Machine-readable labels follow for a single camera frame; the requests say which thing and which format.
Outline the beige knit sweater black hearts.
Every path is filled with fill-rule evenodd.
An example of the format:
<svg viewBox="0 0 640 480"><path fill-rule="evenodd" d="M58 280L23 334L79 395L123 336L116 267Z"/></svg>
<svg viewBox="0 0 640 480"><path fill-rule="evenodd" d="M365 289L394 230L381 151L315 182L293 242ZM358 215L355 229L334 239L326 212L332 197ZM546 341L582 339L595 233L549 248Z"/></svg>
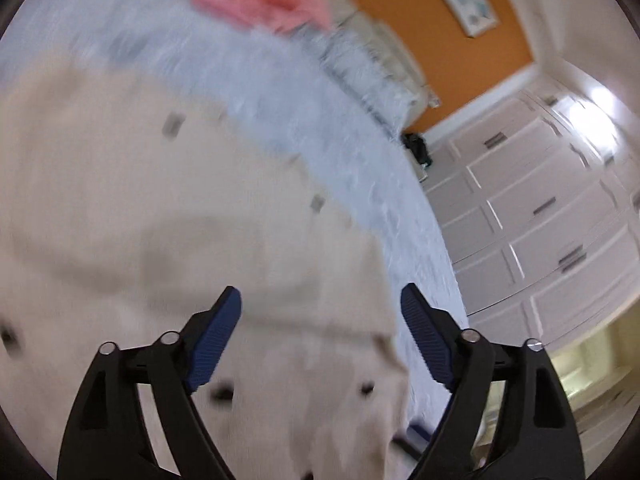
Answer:
<svg viewBox="0 0 640 480"><path fill-rule="evenodd" d="M1 92L1 404L47 471L104 341L145 346L227 286L203 422L240 479L382 479L408 372L381 243L224 109L43 55Z"/></svg>

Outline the grey butterfly pillow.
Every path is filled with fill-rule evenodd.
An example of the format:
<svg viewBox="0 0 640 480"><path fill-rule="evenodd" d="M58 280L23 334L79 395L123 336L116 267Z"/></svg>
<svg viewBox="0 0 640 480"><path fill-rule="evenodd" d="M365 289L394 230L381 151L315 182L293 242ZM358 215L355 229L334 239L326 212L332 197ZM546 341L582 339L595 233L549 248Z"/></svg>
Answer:
<svg viewBox="0 0 640 480"><path fill-rule="evenodd" d="M425 110L423 91L385 67L356 32L341 27L324 38L322 68L392 140Z"/></svg>

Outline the bed with butterfly grey cover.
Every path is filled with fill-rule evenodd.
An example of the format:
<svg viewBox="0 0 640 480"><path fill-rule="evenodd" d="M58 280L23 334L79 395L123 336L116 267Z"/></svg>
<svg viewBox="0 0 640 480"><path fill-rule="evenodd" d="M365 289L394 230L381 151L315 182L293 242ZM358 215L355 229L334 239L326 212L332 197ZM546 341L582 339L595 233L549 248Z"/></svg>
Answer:
<svg viewBox="0 0 640 480"><path fill-rule="evenodd" d="M442 234L398 133L329 73L329 46L310 28L291 39L240 32L186 0L26 0L1 40L1 78L59 47L88 65L141 70L221 103L243 139L305 164L375 232L393 290L416 283L464 321Z"/></svg>

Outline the black bag on nightstand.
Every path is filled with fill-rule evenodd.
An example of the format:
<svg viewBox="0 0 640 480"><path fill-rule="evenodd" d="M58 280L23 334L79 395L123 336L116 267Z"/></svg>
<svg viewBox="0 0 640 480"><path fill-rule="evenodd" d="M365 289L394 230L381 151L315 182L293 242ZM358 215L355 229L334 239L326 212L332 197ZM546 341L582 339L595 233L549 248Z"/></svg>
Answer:
<svg viewBox="0 0 640 480"><path fill-rule="evenodd" d="M413 132L403 133L400 136L400 140L421 167L428 168L432 166L433 159L420 134Z"/></svg>

